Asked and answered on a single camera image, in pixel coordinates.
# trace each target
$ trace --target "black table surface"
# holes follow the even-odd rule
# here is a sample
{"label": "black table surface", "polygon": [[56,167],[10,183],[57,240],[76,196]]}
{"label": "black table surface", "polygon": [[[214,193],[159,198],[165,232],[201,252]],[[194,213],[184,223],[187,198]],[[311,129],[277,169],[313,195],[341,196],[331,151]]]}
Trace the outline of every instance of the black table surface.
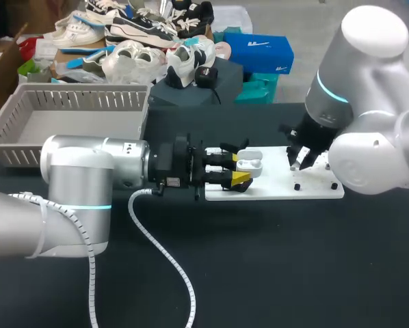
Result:
{"label": "black table surface", "polygon": [[[284,146],[302,104],[151,109],[151,146],[192,133]],[[37,170],[0,166],[0,191],[46,196]],[[189,298],[171,264],[133,225],[116,193],[97,257],[101,328],[185,326]],[[138,198],[144,226],[194,285],[195,327],[409,327],[409,190],[342,200],[194,201],[192,191]],[[87,259],[0,259],[0,328],[89,327]]]}

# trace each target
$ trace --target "white fixture plate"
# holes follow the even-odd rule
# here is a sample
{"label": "white fixture plate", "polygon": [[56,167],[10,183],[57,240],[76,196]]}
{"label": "white fixture plate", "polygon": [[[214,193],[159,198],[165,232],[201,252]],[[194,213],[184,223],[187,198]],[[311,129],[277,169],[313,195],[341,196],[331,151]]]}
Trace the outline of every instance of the white fixture plate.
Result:
{"label": "white fixture plate", "polygon": [[[263,153],[263,172],[253,180],[245,193],[225,191],[220,185],[207,184],[205,197],[209,201],[230,200],[333,200],[344,197],[343,185],[338,181],[332,170],[326,169],[328,154],[318,157],[315,164],[300,171],[291,171],[287,158],[287,147],[249,147]],[[300,162],[308,152],[303,148],[299,154]],[[219,148],[207,148],[207,153],[221,153]],[[221,167],[207,167],[207,171],[220,172]],[[331,188],[337,183],[336,190]]]}

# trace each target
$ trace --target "teal box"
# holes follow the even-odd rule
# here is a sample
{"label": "teal box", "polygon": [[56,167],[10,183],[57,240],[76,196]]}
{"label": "teal box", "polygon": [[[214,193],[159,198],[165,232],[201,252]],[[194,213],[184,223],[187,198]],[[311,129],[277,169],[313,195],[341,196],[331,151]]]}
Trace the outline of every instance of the teal box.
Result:
{"label": "teal box", "polygon": [[278,74],[255,73],[250,81],[243,83],[237,104],[272,104],[278,87]]}

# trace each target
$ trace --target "white robotic arm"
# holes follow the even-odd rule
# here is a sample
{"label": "white robotic arm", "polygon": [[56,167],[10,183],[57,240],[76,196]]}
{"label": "white robotic arm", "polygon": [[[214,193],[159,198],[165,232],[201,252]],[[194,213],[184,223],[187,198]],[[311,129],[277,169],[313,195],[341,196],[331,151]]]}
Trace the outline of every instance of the white robotic arm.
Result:
{"label": "white robotic arm", "polygon": [[346,15],[306,96],[306,117],[284,128],[290,165],[302,146],[311,151],[300,169],[329,150],[335,176],[359,193],[409,187],[408,40],[404,22],[384,8]]}
{"label": "white robotic arm", "polygon": [[[198,196],[200,188],[211,183],[244,192],[260,175],[257,166],[246,165],[260,162],[243,150],[247,145],[222,144],[228,152],[207,154],[202,147],[191,147],[189,137],[178,136],[151,152],[142,140],[57,135],[42,148],[40,171],[49,184],[48,200],[78,217],[96,255],[109,241],[113,189],[136,190],[153,182],[155,195],[168,187],[194,187]],[[207,172],[207,165],[226,170]],[[54,208],[46,211],[0,193],[0,256],[87,256],[74,223]]]}

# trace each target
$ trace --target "black box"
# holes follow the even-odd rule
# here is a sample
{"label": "black box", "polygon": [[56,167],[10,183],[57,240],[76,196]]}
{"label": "black box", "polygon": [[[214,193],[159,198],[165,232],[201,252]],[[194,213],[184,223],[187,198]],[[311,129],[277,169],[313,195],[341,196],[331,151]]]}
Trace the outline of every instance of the black box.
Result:
{"label": "black box", "polygon": [[[218,69],[216,92],[222,104],[231,104],[243,89],[243,66],[216,58],[213,67]],[[150,106],[191,106],[218,105],[218,99],[209,89],[194,87],[192,83],[185,89],[169,87],[164,80],[150,89]]]}

